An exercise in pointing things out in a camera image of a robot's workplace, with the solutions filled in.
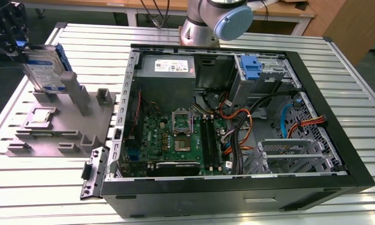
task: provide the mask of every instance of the floor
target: floor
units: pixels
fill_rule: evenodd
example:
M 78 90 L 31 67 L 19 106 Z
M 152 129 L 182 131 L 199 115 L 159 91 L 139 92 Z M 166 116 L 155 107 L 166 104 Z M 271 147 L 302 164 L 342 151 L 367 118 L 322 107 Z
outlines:
M 112 14 L 104 12 L 80 12 L 80 11 L 62 11 L 46 10 L 46 18 L 39 18 L 34 9 L 28 9 L 28 23 L 30 23 L 30 42 L 44 43 L 51 31 L 58 22 L 86 23 L 102 25 L 123 25 L 127 26 L 127 15 Z M 182 16 L 171 16 L 166 28 L 178 28 L 184 21 Z M 154 24 L 144 15 L 139 15 L 139 25 L 154 27 Z M 0 112 L 5 106 L 8 99 L 23 79 L 23 71 L 17 69 L 19 65 L 15 62 L 5 61 L 0 58 Z M 370 52 L 361 63 L 357 65 L 358 72 L 363 76 L 369 85 L 375 92 L 375 56 Z

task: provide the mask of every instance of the slotted metal table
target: slotted metal table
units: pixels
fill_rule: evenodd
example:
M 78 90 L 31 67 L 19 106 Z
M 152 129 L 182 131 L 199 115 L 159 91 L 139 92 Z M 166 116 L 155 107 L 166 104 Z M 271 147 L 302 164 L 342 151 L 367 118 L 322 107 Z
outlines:
M 176 29 L 59 24 L 46 44 L 63 44 L 88 91 L 108 88 L 120 92 L 131 43 L 178 45 L 178 34 Z M 222 42 L 222 47 L 299 52 L 375 179 L 375 93 L 335 44 L 321 37 L 247 33 L 238 40 Z M 0 115 L 0 224 L 375 224 L 375 187 L 306 211 L 120 218 L 104 200 L 79 200 L 87 158 L 5 156 L 35 101 L 32 90 L 24 78 Z

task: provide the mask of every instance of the open computer tower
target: open computer tower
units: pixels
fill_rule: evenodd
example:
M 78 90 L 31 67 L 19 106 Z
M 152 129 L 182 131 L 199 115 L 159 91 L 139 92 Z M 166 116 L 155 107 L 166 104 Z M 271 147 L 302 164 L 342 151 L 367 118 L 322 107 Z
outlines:
M 375 185 L 297 52 L 134 45 L 80 198 L 122 217 L 306 210 Z

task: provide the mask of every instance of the power supply label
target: power supply label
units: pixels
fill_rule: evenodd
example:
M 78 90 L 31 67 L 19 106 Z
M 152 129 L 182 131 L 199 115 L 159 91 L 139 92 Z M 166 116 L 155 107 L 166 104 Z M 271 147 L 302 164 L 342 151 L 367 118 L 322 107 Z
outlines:
M 156 60 L 155 72 L 188 72 L 187 60 Z

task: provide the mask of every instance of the red wire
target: red wire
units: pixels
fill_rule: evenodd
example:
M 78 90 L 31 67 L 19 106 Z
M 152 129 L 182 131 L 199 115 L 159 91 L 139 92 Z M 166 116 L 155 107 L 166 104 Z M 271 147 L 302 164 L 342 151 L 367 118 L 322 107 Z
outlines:
M 131 129 L 130 135 L 128 135 L 126 140 L 130 139 L 130 137 L 134 133 L 134 130 L 135 130 L 135 125 L 136 125 L 136 120 L 138 120 L 138 115 L 139 115 L 139 110 L 140 110 L 140 103 L 142 103 L 142 94 L 140 94 L 140 91 L 139 91 L 139 105 L 138 105 L 138 110 L 136 110 L 136 114 L 135 114 L 134 125 L 132 125 L 132 129 Z

